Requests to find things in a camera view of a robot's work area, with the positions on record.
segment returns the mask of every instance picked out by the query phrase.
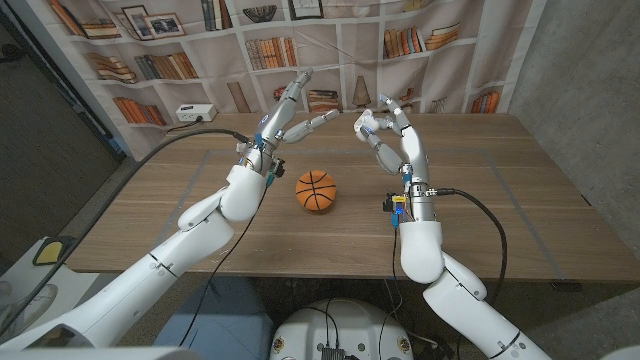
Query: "table top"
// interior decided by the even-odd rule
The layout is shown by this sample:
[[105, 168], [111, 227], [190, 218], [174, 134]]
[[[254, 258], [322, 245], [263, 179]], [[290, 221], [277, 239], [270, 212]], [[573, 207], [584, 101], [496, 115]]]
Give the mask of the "table top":
[[[312, 117], [298, 114], [292, 124]], [[302, 142], [280, 146], [277, 156], [286, 161], [285, 175], [267, 191], [220, 274], [391, 276], [394, 230], [382, 201], [387, 192], [402, 191], [402, 180], [385, 173], [368, 145], [355, 138], [357, 117], [341, 114]], [[640, 280], [640, 262], [515, 117], [409, 118], [427, 147], [431, 185], [476, 196], [501, 221], [509, 244], [507, 279]], [[198, 126], [251, 135], [259, 119], [258, 114], [218, 115], [213, 123]], [[398, 149], [399, 138], [393, 133], [381, 133], [381, 138]], [[69, 268], [121, 272], [131, 266], [177, 231], [184, 210], [227, 184], [225, 178], [238, 160], [235, 143], [225, 135], [205, 134], [159, 152], [69, 258]], [[295, 197], [297, 179], [310, 170], [327, 171], [337, 184], [336, 200], [323, 214], [305, 210]], [[437, 198], [436, 211], [443, 249], [479, 277], [497, 278], [500, 238], [485, 214], [458, 196]], [[233, 224], [234, 239], [190, 271], [213, 271], [245, 225]], [[399, 256], [400, 251], [396, 269], [403, 276]]]

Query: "printed backdrop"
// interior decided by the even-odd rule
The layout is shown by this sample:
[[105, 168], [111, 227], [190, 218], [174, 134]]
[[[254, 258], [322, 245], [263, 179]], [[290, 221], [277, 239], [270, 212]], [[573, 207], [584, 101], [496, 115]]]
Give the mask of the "printed backdrop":
[[[100, 102], [109, 117], [103, 120], [116, 125], [123, 148], [137, 159], [179, 124], [175, 112], [181, 104], [209, 103], [219, 113], [267, 112], [278, 88], [309, 67], [314, 75], [298, 104], [301, 112], [383, 110], [377, 94], [384, 92], [407, 112], [504, 113], [545, 5], [545, 0], [58, 2], [94, 34], [111, 30], [84, 24], [105, 21], [100, 19], [115, 24], [117, 38], [88, 39], [73, 34], [50, 0], [29, 1]], [[129, 75], [110, 73], [89, 54], [114, 59]], [[138, 107], [131, 110], [122, 101]]]

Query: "robotic arm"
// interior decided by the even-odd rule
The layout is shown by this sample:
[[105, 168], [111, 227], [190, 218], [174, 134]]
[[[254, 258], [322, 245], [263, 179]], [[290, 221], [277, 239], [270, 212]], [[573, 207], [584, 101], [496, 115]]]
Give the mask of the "robotic arm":
[[280, 141], [300, 141], [336, 116], [337, 112], [329, 112], [284, 132], [311, 74], [309, 69], [287, 86], [280, 102], [260, 121], [254, 141], [238, 144], [240, 161], [227, 176], [229, 185], [185, 211], [175, 234], [84, 304], [2, 344], [0, 350], [116, 344], [178, 277], [233, 237], [228, 221], [246, 221], [255, 215], [266, 187], [284, 173], [284, 161], [273, 156]]
[[[482, 281], [442, 251], [442, 229], [433, 206], [436, 192], [429, 187], [428, 159], [422, 141], [395, 101], [384, 94], [380, 101], [395, 119], [375, 118], [371, 110], [366, 110], [355, 122], [354, 130], [358, 139], [373, 148], [385, 171], [392, 175], [402, 173], [404, 199], [409, 201], [412, 215], [412, 221], [402, 223], [397, 214], [392, 215], [393, 225], [400, 229], [402, 269], [413, 281], [432, 283], [423, 293], [425, 301], [488, 358], [549, 359], [484, 301], [487, 290]], [[379, 129], [392, 129], [401, 136], [403, 157], [380, 140], [375, 134]]]

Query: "black cable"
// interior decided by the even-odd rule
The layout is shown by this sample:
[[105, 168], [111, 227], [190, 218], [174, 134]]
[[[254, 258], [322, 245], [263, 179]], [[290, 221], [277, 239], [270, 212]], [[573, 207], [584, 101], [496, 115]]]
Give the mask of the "black cable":
[[167, 132], [171, 132], [171, 131], [173, 131], [173, 130], [180, 130], [180, 129], [188, 128], [188, 127], [190, 127], [190, 126], [193, 126], [193, 125], [195, 125], [195, 124], [199, 124], [199, 123], [201, 123], [201, 122], [202, 122], [202, 116], [198, 116], [198, 117], [196, 118], [196, 121], [191, 122], [191, 123], [188, 123], [187, 125], [181, 125], [181, 126], [173, 127], [173, 128], [171, 128], [171, 129], [167, 130]]
[[[238, 238], [238, 241], [236, 241], [236, 243], [233, 244], [233, 247], [231, 248], [231, 250], [229, 250], [229, 252], [222, 258], [222, 260], [220, 260], [220, 262], [218, 263], [216, 268], [213, 269], [213, 272], [211, 273], [211, 276], [209, 276], [209, 280], [207, 280], [207, 283], [211, 283], [211, 280], [213, 280], [213, 276], [216, 274], [216, 272], [218, 271], [218, 269], [220, 268], [222, 263], [225, 260], [227, 260], [229, 255], [231, 255], [233, 250], [235, 250], [236, 246], [238, 246], [238, 244], [240, 244], [240, 240], [242, 240], [242, 238], [244, 237], [244, 234], [247, 233], [247, 230], [249, 230], [249, 226], [251, 226], [251, 223], [253, 222], [253, 219], [255, 219], [256, 215], [258, 214], [258, 210], [260, 209], [260, 205], [262, 205], [262, 201], [264, 200], [264, 196], [266, 194], [267, 194], [267, 189], [264, 189], [264, 192], [262, 193], [262, 198], [260, 199], [260, 202], [258, 203], [258, 209], [256, 209], [256, 214], [254, 214], [251, 217], [251, 220], [249, 220], [249, 223], [247, 223], [247, 226], [244, 228], [244, 231], [242, 232], [242, 234]], [[200, 301], [198, 302], [198, 306], [196, 307], [196, 311], [193, 313], [193, 318], [191, 319], [191, 323], [189, 324], [189, 327], [187, 328], [187, 331], [184, 333], [184, 336], [182, 337], [182, 340], [180, 340], [180, 345], [178, 345], [178, 346], [182, 346], [182, 344], [184, 344], [184, 341], [187, 339], [187, 336], [189, 336], [189, 332], [191, 331], [191, 328], [193, 327], [193, 324], [196, 322], [196, 318], [198, 317], [198, 313], [200, 312], [200, 307], [202, 306], [202, 303], [204, 302], [205, 295], [207, 295], [207, 287], [206, 286], [204, 288], [204, 291], [202, 292], [202, 295], [200, 296]]]
[[[489, 301], [487, 301], [489, 305], [493, 306], [496, 299], [498, 298], [498, 293], [500, 293], [500, 289], [502, 288], [502, 284], [504, 283], [505, 273], [507, 272], [507, 235], [504, 232], [504, 228], [502, 227], [502, 224], [500, 224], [500, 221], [498, 220], [498, 218], [496, 218], [495, 215], [493, 215], [491, 210], [489, 210], [489, 208], [487, 208], [480, 200], [476, 199], [471, 194], [468, 194], [458, 189], [450, 189], [450, 188], [436, 189], [436, 195], [438, 196], [454, 195], [454, 194], [460, 195], [466, 198], [467, 200], [474, 203], [477, 207], [479, 207], [480, 210], [482, 210], [489, 217], [489, 219], [491, 219], [493, 224], [498, 229], [498, 232], [500, 233], [500, 243], [502, 246], [502, 264], [500, 265], [500, 275], [498, 277], [498, 283], [496, 284], [496, 290], [493, 292], [493, 295], [491, 296]], [[462, 334], [458, 336], [458, 340], [456, 341], [456, 357], [458, 358], [458, 360], [460, 360], [460, 342], [461, 341], [462, 341]]]
[[400, 287], [398, 286], [398, 278], [396, 277], [396, 248], [398, 247], [398, 228], [395, 228], [393, 232], [393, 258], [391, 258], [391, 271], [393, 272], [393, 283], [396, 286], [396, 291], [398, 292], [398, 296], [400, 297], [400, 304], [398, 304], [398, 308], [394, 310], [396, 320], [398, 320], [398, 309], [402, 306], [402, 293], [400, 292]]
[[[320, 311], [321, 313], [325, 314], [325, 316], [328, 316], [329, 319], [331, 319], [331, 322], [333, 322], [333, 328], [336, 330], [336, 349], [338, 348], [338, 344], [340, 343], [338, 341], [339, 339], [339, 335], [338, 335], [338, 325], [336, 325], [336, 321], [333, 319], [333, 316], [331, 316], [331, 314], [329, 314], [328, 312], [324, 311], [324, 310], [320, 310], [317, 307], [313, 307], [313, 306], [304, 306], [302, 307], [302, 309], [311, 309], [311, 310], [315, 310], [315, 311]], [[327, 344], [329, 343], [329, 333], [327, 333]]]
[[[329, 347], [329, 304], [331, 304], [331, 300], [333, 300], [332, 297], [329, 298], [329, 301], [327, 301], [327, 306], [324, 309], [325, 313], [324, 313], [324, 322], [327, 325], [327, 347]], [[336, 349], [338, 349], [338, 337], [336, 336]]]
[[[393, 308], [393, 310], [391, 310], [390, 313], [388, 313], [385, 317], [384, 320], [382, 320], [382, 328], [380, 328], [380, 338], [378, 339], [378, 358], [382, 359], [382, 355], [380, 353], [380, 343], [382, 342], [382, 332], [384, 331], [384, 324], [387, 322], [387, 318], [391, 315], [391, 314], [395, 314], [396, 320], [398, 320], [398, 309], [400, 309], [400, 306], [402, 306], [402, 293], [400, 293], [400, 288], [398, 287], [398, 278], [396, 277], [396, 248], [398, 245], [398, 228], [394, 228], [393, 231], [393, 257], [391, 258], [391, 271], [393, 272], [393, 282], [395, 283], [396, 286], [396, 291], [398, 292], [398, 295], [400, 296], [400, 303], [398, 304], [398, 306], [396, 306], [395, 308]], [[394, 301], [393, 301], [393, 297], [391, 297], [391, 306], [394, 306]]]
[[51, 280], [53, 275], [55, 275], [55, 273], [60, 269], [60, 267], [62, 267], [64, 262], [67, 261], [69, 256], [71, 256], [71, 254], [78, 247], [78, 245], [80, 245], [80, 243], [82, 243], [82, 240], [87, 236], [89, 231], [91, 231], [91, 229], [96, 225], [98, 220], [100, 220], [100, 217], [102, 217], [102, 214], [104, 214], [104, 212], [107, 210], [109, 205], [111, 205], [111, 203], [115, 200], [115, 198], [118, 196], [118, 194], [120, 194], [120, 192], [125, 187], [125, 185], [127, 185], [127, 183], [131, 180], [131, 178], [133, 178], [133, 176], [138, 172], [138, 170], [140, 170], [142, 168], [142, 166], [144, 164], [146, 164], [147, 161], [149, 161], [149, 159], [151, 159], [154, 155], [156, 155], [160, 150], [162, 150], [165, 147], [167, 147], [169, 144], [173, 144], [176, 141], [179, 141], [179, 140], [182, 140], [184, 138], [191, 137], [191, 136], [194, 136], [194, 135], [209, 134], [209, 133], [228, 134], [228, 135], [231, 135], [231, 136], [235, 137], [236, 139], [238, 139], [241, 142], [245, 142], [246, 143], [246, 142], [249, 141], [249, 139], [246, 136], [244, 136], [244, 135], [242, 135], [242, 134], [240, 134], [238, 132], [231, 131], [231, 130], [226, 130], [226, 129], [200, 129], [200, 130], [195, 130], [195, 131], [191, 131], [191, 132], [188, 132], [188, 133], [177, 135], [176, 137], [174, 137], [174, 138], [172, 138], [170, 140], [167, 140], [167, 141], [159, 144], [158, 146], [156, 146], [153, 150], [151, 150], [151, 152], [147, 156], [144, 157], [144, 159], [142, 159], [140, 162], [136, 163], [136, 165], [124, 177], [122, 183], [120, 183], [120, 185], [118, 185], [114, 189], [114, 191], [111, 193], [111, 195], [109, 195], [109, 197], [107, 198], [105, 203], [98, 210], [97, 214], [91, 219], [91, 221], [89, 221], [89, 224], [82, 230], [82, 232], [80, 233], [80, 236], [78, 237], [78, 240], [76, 240], [75, 242], [73, 242], [71, 244], [71, 246], [69, 246], [69, 249], [67, 249], [67, 251], [62, 254], [60, 259], [51, 267], [51, 270], [49, 270], [49, 272], [44, 276], [44, 278], [40, 281], [40, 283], [38, 283], [38, 285], [33, 289], [33, 291], [31, 291], [31, 293], [29, 293], [29, 295], [27, 295], [27, 297], [25, 297], [25, 299], [20, 303], [18, 308], [9, 317], [9, 319], [4, 322], [4, 324], [2, 325], [2, 328], [0, 328], [0, 334], [4, 334], [7, 331], [7, 329], [11, 326], [11, 324], [13, 324], [13, 322], [18, 318], [18, 316], [24, 311], [24, 309], [26, 309], [26, 307], [29, 305], [29, 303], [36, 296], [38, 296], [40, 291], [45, 287], [45, 285], [47, 285], [47, 283]]
[[384, 317], [382, 320], [382, 328], [380, 329], [380, 337], [378, 338], [378, 359], [382, 360], [382, 353], [380, 352], [380, 344], [382, 343], [382, 332], [384, 331], [384, 324], [387, 322], [387, 318], [389, 315]]

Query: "basketball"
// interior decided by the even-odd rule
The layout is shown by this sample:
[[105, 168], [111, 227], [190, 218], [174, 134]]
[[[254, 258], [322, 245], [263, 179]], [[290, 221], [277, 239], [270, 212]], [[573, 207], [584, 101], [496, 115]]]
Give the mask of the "basketball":
[[298, 180], [296, 197], [309, 210], [324, 210], [336, 198], [336, 182], [324, 171], [309, 171]]

